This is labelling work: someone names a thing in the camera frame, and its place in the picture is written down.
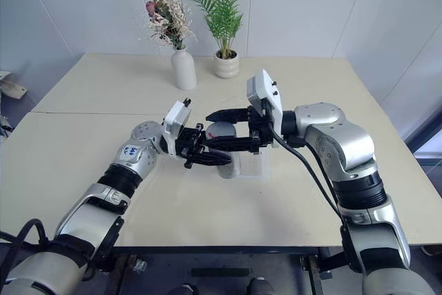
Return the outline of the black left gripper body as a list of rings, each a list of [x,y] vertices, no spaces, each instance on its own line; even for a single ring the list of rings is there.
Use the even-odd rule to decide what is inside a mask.
[[[204,125],[197,123],[195,128],[183,127],[175,140],[175,152],[185,160],[184,167],[194,164],[206,165],[204,146],[201,144]]]

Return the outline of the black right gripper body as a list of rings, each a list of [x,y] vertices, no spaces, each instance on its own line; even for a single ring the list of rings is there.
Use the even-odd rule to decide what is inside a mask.
[[[249,152],[258,153],[261,147],[266,147],[273,142],[273,118],[269,109],[264,110],[264,115],[252,106],[249,106],[247,109],[250,139]]]

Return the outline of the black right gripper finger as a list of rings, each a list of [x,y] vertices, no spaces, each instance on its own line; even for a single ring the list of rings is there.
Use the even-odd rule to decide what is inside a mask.
[[[206,140],[206,146],[219,151],[255,153],[259,151],[260,139],[256,137],[215,137]]]
[[[247,122],[249,111],[247,108],[223,109],[207,115],[205,120],[209,122]]]

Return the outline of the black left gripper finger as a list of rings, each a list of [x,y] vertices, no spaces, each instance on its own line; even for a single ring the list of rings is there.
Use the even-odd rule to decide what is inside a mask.
[[[216,136],[206,131],[201,131],[198,134],[197,145],[198,146],[213,146]]]
[[[231,162],[232,158],[230,155],[217,151],[194,153],[191,155],[191,163],[204,166],[224,166]]]

